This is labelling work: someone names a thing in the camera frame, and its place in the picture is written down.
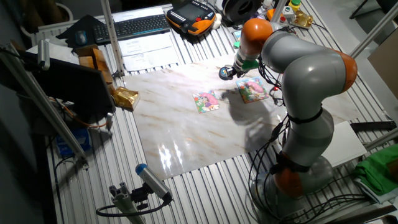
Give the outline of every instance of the orange controller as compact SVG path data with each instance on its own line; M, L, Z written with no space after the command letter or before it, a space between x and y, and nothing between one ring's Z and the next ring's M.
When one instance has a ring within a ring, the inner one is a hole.
M169 22L192 35L203 34L213 24L216 14L206 5L197 1L185 1L166 13Z

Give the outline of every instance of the paper document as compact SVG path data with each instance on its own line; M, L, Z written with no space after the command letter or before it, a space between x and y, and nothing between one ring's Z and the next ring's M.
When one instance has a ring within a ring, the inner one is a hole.
M119 46L122 56L126 57L171 47L172 41L170 39L170 33L166 33L122 40L119 41Z
M37 45L32 47L31 49L27 50L27 52L32 54L37 54ZM79 59L72 54L72 48L59 46L56 44L49 43L49 54L50 58L58 59L64 62L70 62L74 64L79 64Z
M140 17L155 16L161 14L164 14L163 9L161 7L156 7L153 9L140 9L132 12L115 13L112 14L112 16L114 22L120 22Z
M127 71L131 72L177 63L178 57L173 47L167 47L165 49L127 56L123 60Z

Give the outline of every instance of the colorful card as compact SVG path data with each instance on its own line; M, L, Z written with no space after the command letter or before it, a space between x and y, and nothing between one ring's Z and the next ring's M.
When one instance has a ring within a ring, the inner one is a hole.
M260 77L249 78L247 80L237 81L239 92L244 103L251 103L268 98Z
M220 108L214 91L193 94L199 113L206 113Z

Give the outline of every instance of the brown box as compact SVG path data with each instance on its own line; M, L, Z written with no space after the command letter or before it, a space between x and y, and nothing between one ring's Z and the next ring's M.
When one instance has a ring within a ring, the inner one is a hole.
M107 84L112 84L113 79L111 71L106 65L104 54L98 49L97 45L89 45L76 49L76 53L79 55L80 65L101 70L105 82Z
M398 98L398 29L368 57L368 60Z

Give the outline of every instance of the slotted metal table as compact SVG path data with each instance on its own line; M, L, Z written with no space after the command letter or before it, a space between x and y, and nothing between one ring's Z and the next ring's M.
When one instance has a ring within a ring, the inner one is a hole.
M170 4L161 7L164 11L172 8ZM310 2L303 0L301 10L312 15L315 23L327 28ZM97 19L104 21L103 16ZM32 44L36 45L40 39L46 39L51 35L61 34L74 22L39 27L39 32L32 35ZM301 39L339 50L333 35L317 26L309 30L296 29L296 31ZM236 53L233 47L236 40L231 30L224 26L212 30L206 37L197 37L194 43L181 38L173 30L171 30L171 37L179 63L130 72L128 75L138 75ZM106 56L108 67L116 71L111 45L100 46L100 49ZM116 86L124 85L120 78L115 79L115 83ZM350 122L387 121L380 102L374 97L361 75L348 90L348 94L361 114L360 118ZM120 182L125 182L130 190L142 186L141 178L135 174L135 167L140 163L145 163L146 160L133 113L117 108L113 121L111 134L105 129L90 130L93 150L87 152L90 166L87 170L76 166L78 164L76 160L69 159L54 172L53 168L62 158L55 152L54 146L47 149L59 223L129 223L127 218L105 218L95 213L97 208L112 205L108 190L110 185L118 186ZM101 123L104 123L104 120L98 121L98 124ZM386 131L366 131L359 133L358 137L362 142L370 142L386 133ZM366 156L384 146L369 151ZM272 150L267 152L266 158L262 161L263 167L260 168L260 172L264 172L273 165L275 158ZM171 206L158 212L144 215L146 222L264 223L263 218L267 218L252 204L248 192L249 169L254 154L255 152L252 152L234 157L165 180L166 185L173 192L175 201ZM302 198L305 209L316 207L337 195L359 194L358 188L350 178L342 178L351 173L356 164L356 161L351 161L335 169L335 181L332 184L317 194ZM155 208L161 201L156 196L150 195L148 203L150 208ZM370 202L367 201L333 203L316 222L330 221L369 204ZM112 209L108 212L116 213L117 211ZM303 215L300 220L304 221L314 214L315 212L310 212Z

